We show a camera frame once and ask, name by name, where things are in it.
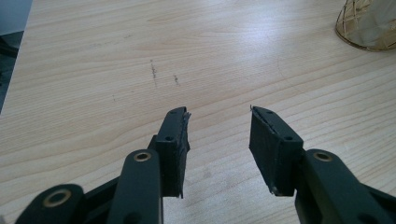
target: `dark mark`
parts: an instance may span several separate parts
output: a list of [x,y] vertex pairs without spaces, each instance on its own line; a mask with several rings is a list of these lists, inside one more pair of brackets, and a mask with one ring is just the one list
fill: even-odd
[[154,79],[154,83],[155,83],[155,87],[157,87],[157,81],[155,80],[155,78],[157,77],[157,70],[154,67],[154,62],[152,61],[152,59],[150,60],[151,62],[151,74],[152,74],[152,78]]
[[180,84],[178,83],[178,78],[177,78],[177,76],[174,76],[174,78],[175,78],[176,85],[177,85],[177,86],[180,86]]

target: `floor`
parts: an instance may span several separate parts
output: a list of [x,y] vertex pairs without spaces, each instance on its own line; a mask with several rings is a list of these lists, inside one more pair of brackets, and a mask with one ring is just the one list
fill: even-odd
[[[19,48],[21,45],[23,32],[17,32],[9,35],[2,35],[1,37],[10,46]],[[3,103],[6,99],[9,81],[14,71],[16,59],[0,54],[0,113],[3,108]]]

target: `table surface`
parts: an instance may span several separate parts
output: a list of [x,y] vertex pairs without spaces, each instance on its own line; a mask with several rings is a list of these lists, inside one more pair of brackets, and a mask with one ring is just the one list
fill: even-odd
[[338,38],[343,4],[35,0],[0,118],[0,214],[12,223],[44,189],[116,177],[182,105],[185,199],[164,200],[165,223],[298,223],[248,149],[251,105],[395,196],[396,51]]

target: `wooden table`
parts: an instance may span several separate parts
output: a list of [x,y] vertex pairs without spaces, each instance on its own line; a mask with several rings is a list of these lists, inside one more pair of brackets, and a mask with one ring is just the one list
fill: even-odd
[[35,0],[0,118],[0,214],[12,223],[44,189],[119,175],[181,105],[185,199],[164,200],[165,223],[298,223],[248,149],[251,105],[395,196],[396,52],[339,39],[343,4]]

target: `scratch mark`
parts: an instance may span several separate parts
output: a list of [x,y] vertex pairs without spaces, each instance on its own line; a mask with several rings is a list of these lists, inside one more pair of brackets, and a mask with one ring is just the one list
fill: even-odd
[[280,74],[284,79],[286,79],[286,78],[283,76],[282,71],[280,71],[280,67],[279,67],[279,57],[276,58],[276,67],[277,67],[277,71],[279,72],[279,74]]
[[155,80],[155,78],[157,77],[157,70],[154,67],[154,61],[152,61],[152,59],[150,60],[150,63],[151,63],[152,78],[154,79],[155,87],[157,87],[157,80]]
[[177,78],[177,76],[174,76],[174,78],[175,78],[176,85],[177,85],[177,86],[180,86],[180,84],[178,83],[178,78]]

